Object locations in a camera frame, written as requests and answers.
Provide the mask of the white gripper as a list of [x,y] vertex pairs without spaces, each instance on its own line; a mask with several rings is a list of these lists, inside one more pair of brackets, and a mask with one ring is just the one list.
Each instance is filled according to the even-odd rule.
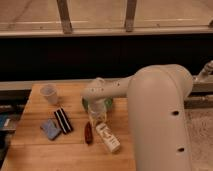
[[106,106],[103,100],[91,101],[88,104],[88,112],[91,126],[96,126],[96,119],[93,116],[101,115],[101,123],[107,122]]

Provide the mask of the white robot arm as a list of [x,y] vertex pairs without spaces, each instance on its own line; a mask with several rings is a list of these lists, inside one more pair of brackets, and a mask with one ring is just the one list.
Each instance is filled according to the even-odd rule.
[[127,99],[136,171],[192,171],[184,100],[193,77],[177,64],[151,65],[111,83],[93,80],[82,97]]

